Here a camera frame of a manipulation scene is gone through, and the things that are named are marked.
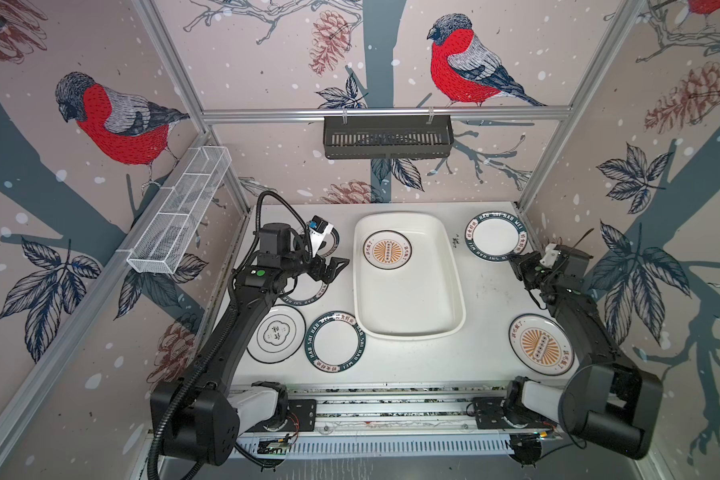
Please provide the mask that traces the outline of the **orange sunburst plate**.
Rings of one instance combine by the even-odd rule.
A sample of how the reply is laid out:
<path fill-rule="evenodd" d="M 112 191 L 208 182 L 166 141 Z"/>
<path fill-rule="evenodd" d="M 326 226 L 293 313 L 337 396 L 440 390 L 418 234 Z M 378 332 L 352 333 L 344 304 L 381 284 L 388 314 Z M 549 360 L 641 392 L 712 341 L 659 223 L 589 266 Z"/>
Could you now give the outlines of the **orange sunburst plate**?
<path fill-rule="evenodd" d="M 533 313 L 512 320 L 508 330 L 510 347 L 529 369 L 546 376 L 566 374 L 574 365 L 572 344 L 554 321 Z"/>
<path fill-rule="evenodd" d="M 371 266 L 381 270 L 395 270 L 405 266 L 410 260 L 412 244 L 402 233 L 380 230 L 366 238 L 362 253 Z"/>

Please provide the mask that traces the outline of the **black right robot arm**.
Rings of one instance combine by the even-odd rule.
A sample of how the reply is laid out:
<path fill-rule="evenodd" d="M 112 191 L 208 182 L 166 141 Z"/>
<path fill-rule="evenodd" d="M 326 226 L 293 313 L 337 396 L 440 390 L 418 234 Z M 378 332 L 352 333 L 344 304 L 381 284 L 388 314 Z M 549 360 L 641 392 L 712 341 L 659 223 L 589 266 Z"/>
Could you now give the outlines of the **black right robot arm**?
<path fill-rule="evenodd" d="M 515 378 L 503 411 L 510 420 L 548 419 L 571 437 L 640 460 L 651 446 L 663 385 L 621 350 L 584 293 L 590 259 L 567 246 L 509 256 L 516 279 L 539 292 L 571 342 L 579 367 L 562 388 Z"/>

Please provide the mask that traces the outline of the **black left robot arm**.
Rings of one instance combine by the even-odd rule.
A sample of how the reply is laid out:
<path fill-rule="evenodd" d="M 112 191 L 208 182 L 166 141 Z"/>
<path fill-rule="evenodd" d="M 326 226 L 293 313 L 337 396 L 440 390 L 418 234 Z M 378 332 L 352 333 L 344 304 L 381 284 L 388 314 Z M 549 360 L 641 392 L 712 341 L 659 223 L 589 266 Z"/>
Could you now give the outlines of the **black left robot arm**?
<path fill-rule="evenodd" d="M 255 230 L 249 252 L 230 278 L 230 302 L 195 359 L 173 381 L 161 381 L 150 399 L 153 440 L 147 474 L 156 479 L 162 456 L 193 461 L 191 475 L 204 465 L 221 465 L 249 428 L 287 416 L 287 393 L 279 383 L 255 382 L 229 399 L 229 382 L 264 317 L 302 275 L 332 283 L 348 266 L 346 258 L 325 259 L 318 251 L 332 224 L 319 216 L 294 230 L 267 223 Z"/>

